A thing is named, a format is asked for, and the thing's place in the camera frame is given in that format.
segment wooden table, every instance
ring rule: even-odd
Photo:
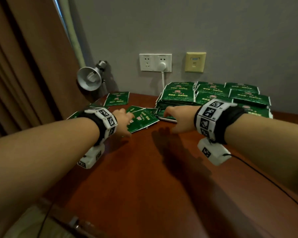
[[[110,110],[153,108],[156,99],[130,94],[128,105]],[[75,166],[63,178],[56,203],[109,237],[298,237],[298,205],[235,158],[213,166],[197,148],[201,135],[170,136],[174,125],[107,140],[92,169]]]

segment hand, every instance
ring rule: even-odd
[[[173,116],[177,120],[177,125],[171,129],[174,134],[185,133],[196,130],[194,125],[195,113],[201,106],[175,106],[167,107],[163,116]]]
[[[118,123],[115,134],[119,136],[130,137],[131,133],[128,131],[127,125],[135,117],[133,113],[126,113],[126,110],[124,108],[121,108],[119,110],[115,110],[114,112],[112,112],[112,114],[116,117]]]

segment person's right arm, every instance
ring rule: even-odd
[[[168,107],[165,116],[174,116],[178,124],[173,133],[195,130],[194,116],[199,106]],[[224,135],[254,164],[298,193],[298,125],[280,120],[243,114],[228,126]]]

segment gray wall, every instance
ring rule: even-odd
[[[120,91],[158,95],[160,73],[139,53],[172,53],[170,81],[248,83],[272,109],[298,113],[298,0],[74,0],[94,62],[107,60]],[[186,52],[207,52],[203,74]],[[110,80],[109,91],[115,89]]]

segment white wall socket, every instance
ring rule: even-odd
[[[172,71],[172,54],[139,54],[140,70],[155,71],[159,63],[164,62],[167,66],[165,72]]]

